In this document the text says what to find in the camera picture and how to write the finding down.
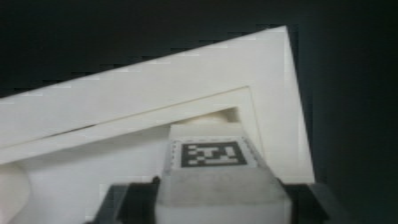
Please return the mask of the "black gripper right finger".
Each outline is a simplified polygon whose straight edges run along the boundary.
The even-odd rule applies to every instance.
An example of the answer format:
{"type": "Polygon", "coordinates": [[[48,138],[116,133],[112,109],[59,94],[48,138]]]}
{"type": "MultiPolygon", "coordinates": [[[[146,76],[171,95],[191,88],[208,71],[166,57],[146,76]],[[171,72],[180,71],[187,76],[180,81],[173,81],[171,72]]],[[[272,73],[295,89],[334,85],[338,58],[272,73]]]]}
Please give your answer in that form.
{"type": "Polygon", "coordinates": [[[359,224],[324,183],[283,183],[292,199],[290,224],[359,224]]]}

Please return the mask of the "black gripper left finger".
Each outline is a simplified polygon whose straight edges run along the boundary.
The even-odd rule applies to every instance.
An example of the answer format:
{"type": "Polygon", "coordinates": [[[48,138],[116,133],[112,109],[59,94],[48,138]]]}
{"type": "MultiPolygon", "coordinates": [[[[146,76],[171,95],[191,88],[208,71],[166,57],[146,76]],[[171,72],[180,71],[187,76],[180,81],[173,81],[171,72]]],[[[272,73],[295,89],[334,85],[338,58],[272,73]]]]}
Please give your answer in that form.
{"type": "Polygon", "coordinates": [[[160,177],[144,183],[114,184],[107,191],[96,217],[87,224],[157,224],[159,186],[160,177]]]}

